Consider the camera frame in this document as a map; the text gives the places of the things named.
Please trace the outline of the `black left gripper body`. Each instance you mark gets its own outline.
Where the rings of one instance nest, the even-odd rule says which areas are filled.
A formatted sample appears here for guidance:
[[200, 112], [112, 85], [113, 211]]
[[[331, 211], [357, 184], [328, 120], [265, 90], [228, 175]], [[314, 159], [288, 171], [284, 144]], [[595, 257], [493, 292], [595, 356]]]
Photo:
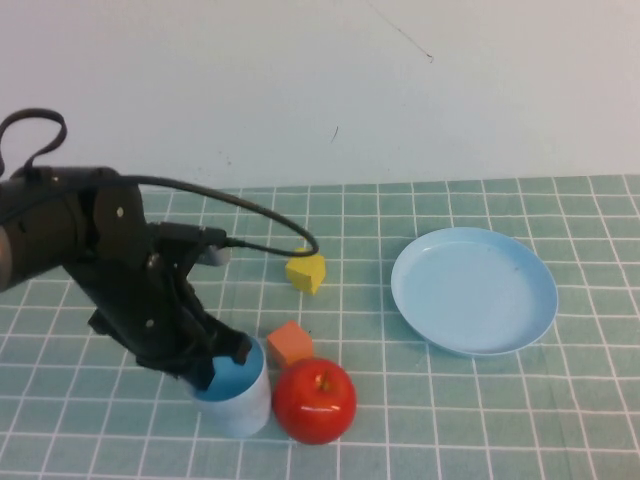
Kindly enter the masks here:
[[187, 276], [225, 231], [177, 223], [113, 227], [67, 271], [94, 303], [89, 324], [132, 353], [138, 365], [187, 382], [201, 357], [233, 361], [235, 330], [206, 312]]

